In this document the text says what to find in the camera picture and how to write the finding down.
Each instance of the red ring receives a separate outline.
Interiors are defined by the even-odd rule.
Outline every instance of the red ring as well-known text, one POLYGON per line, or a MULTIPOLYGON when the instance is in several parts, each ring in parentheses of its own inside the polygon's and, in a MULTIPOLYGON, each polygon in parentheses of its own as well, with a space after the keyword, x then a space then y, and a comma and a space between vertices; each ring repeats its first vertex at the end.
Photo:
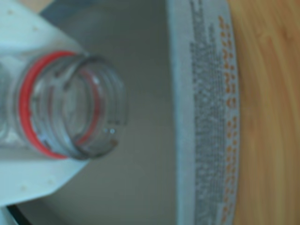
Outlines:
POLYGON ((94 133, 94 131, 97 128, 99 119, 100 119, 100 97, 99 97, 99 92, 98 92, 98 87, 95 84, 95 82, 91 79, 91 75, 89 74, 88 71, 83 71, 82 73, 87 81, 90 83, 92 87, 92 92, 93 92, 93 97, 94 97, 94 103, 95 103, 95 109, 94 109, 94 114, 93 118, 90 124, 89 129, 87 132, 77 141, 77 144, 83 144, 85 143, 94 133))
POLYGON ((66 159, 67 157, 61 154, 51 152, 38 139, 37 134, 34 132, 34 129, 30 121, 30 117, 31 117, 30 96, 31 93, 33 92, 34 82, 36 78, 40 75, 42 70, 54 60, 60 57, 71 56, 71 55, 75 55, 75 53, 68 52, 68 51, 58 51, 58 52, 53 52, 51 54, 45 55, 42 58, 40 58, 27 72, 27 75, 24 79, 24 82, 20 90, 20 97, 18 103, 19 116, 20 116, 21 126, 24 130, 27 139, 30 141, 30 143, 33 146, 37 148, 39 152, 41 152, 42 154, 48 157, 55 158, 55 159, 66 159))

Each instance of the bottle label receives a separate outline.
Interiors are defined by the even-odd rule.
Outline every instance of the bottle label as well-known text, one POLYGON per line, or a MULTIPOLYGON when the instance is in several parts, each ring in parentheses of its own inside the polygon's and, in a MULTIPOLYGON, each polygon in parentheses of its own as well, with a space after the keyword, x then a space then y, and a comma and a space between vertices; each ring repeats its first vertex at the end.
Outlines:
POLYGON ((169 0, 178 149, 178 224, 233 222, 239 86, 226 0, 169 0))

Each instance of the bottle neck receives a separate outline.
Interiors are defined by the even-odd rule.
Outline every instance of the bottle neck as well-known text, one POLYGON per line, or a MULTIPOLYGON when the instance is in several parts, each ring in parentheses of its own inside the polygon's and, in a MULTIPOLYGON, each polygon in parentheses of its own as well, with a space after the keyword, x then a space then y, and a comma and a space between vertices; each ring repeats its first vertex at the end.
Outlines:
POLYGON ((118 143, 126 104, 122 81, 103 59, 70 54, 40 71, 27 110, 33 134, 44 149, 87 159, 106 154, 118 143))

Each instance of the wooden surface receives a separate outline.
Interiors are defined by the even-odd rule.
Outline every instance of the wooden surface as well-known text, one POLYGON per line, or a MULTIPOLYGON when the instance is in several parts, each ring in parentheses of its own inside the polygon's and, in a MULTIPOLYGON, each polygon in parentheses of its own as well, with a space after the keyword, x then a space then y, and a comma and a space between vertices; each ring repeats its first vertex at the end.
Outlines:
POLYGON ((41 12, 46 8, 53 0, 19 0, 34 12, 41 12))
POLYGON ((300 1, 229 0, 240 69, 235 225, 300 225, 300 1))

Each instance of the wooden table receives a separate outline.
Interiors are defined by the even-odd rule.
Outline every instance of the wooden table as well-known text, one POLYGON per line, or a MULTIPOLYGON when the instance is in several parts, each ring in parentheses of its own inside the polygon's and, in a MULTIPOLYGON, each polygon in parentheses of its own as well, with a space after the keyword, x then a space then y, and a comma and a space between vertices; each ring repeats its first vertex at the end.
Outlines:
POLYGON ((300 225, 300 1, 229 0, 241 94, 235 225, 300 225))

